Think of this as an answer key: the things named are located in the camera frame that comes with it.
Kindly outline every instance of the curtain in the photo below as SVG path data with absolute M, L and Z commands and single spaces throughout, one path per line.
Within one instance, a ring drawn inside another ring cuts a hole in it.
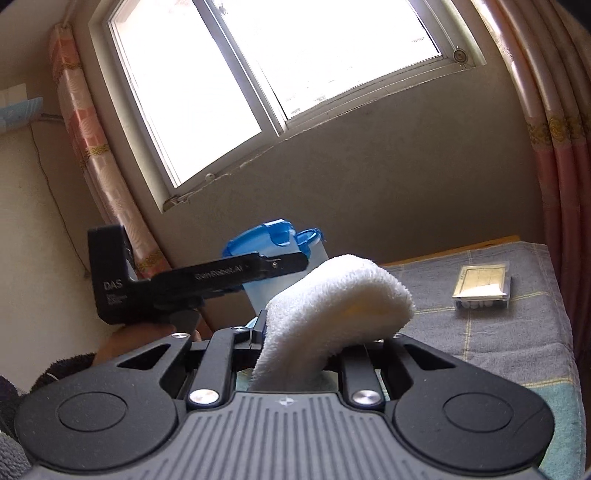
M 72 148 L 103 220 L 125 227 L 141 277 L 150 278 L 169 270 L 170 266 L 144 222 L 109 148 L 69 26 L 54 27 L 49 52 L 60 110 Z M 198 330 L 202 336 L 211 334 L 205 322 L 199 323 Z
M 591 340 L 591 35 L 553 0 L 473 0 L 513 79 L 580 358 Z

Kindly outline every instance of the white towel fabric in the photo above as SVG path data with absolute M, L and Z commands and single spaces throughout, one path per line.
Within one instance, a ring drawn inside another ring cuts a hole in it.
M 408 290 L 372 261 L 327 260 L 268 303 L 265 345 L 249 390 L 317 390 L 330 355 L 391 337 L 413 312 Z

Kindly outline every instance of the human hand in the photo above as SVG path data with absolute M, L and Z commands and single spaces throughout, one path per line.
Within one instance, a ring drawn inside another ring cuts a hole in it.
M 119 355 L 160 340 L 175 331 L 174 325 L 168 323 L 136 323 L 121 327 L 101 345 L 92 365 L 100 365 L 113 360 Z M 192 339 L 195 341 L 201 338 L 197 332 L 193 332 Z

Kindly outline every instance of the round black pad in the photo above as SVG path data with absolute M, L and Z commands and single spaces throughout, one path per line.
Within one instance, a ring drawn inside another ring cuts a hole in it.
M 15 426 L 25 451 L 42 465 L 96 472 L 153 452 L 176 422 L 174 403 L 151 371 L 101 365 L 29 395 Z
M 467 432 L 495 432 L 513 417 L 513 409 L 503 399 L 485 393 L 464 393 L 443 406 L 447 419 Z
M 423 458 L 462 475 L 540 461 L 554 421 L 538 395 L 468 364 L 419 373 L 398 401 L 394 423 Z
M 76 395 L 57 411 L 60 421 L 78 432 L 99 432 L 117 425 L 127 412 L 127 404 L 117 395 L 89 392 Z

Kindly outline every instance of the bed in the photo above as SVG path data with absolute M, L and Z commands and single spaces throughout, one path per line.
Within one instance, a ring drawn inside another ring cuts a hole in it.
M 508 260 L 509 308 L 455 311 L 462 265 Z M 545 245 L 513 242 L 385 267 L 413 294 L 403 333 L 524 385 L 546 400 L 556 429 L 541 464 L 552 480 L 576 480 L 585 462 L 585 418 L 569 318 Z

